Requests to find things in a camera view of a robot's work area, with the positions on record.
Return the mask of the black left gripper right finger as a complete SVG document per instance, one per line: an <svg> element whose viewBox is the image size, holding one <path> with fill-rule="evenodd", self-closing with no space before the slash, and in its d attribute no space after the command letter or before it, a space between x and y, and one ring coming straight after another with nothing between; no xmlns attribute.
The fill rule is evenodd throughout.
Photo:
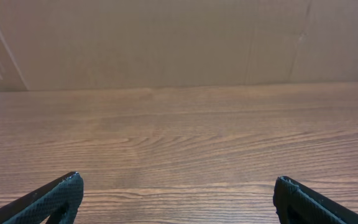
<svg viewBox="0 0 358 224"><path fill-rule="evenodd" d="M358 214L287 176L277 178L273 204L281 224L358 224Z"/></svg>

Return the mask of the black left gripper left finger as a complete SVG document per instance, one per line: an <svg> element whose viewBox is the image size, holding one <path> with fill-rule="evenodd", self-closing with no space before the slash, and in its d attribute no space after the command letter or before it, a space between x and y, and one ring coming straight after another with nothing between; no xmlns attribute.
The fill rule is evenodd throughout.
<svg viewBox="0 0 358 224"><path fill-rule="evenodd" d="M69 172L0 208L0 223L73 224L84 195L78 172Z"/></svg>

